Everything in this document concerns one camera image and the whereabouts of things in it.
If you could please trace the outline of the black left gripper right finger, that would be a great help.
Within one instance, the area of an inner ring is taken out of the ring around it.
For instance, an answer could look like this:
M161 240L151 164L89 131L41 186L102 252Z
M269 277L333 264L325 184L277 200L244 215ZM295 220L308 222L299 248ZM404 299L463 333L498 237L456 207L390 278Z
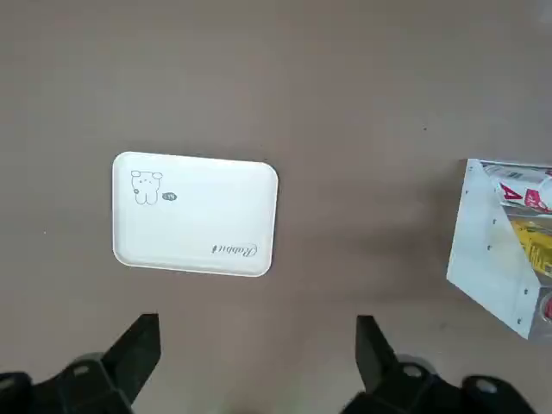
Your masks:
M509 382L470 375L458 386L417 361L402 361L372 316L358 316L354 354L364 390L343 413L533 413Z

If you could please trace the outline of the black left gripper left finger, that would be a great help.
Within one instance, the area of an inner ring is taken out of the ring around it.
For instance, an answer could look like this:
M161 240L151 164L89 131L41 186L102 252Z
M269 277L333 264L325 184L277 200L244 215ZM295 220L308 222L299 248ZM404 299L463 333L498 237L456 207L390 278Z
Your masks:
M2 413L131 413L160 361L157 313L140 315L104 353L84 354L52 378L1 374Z

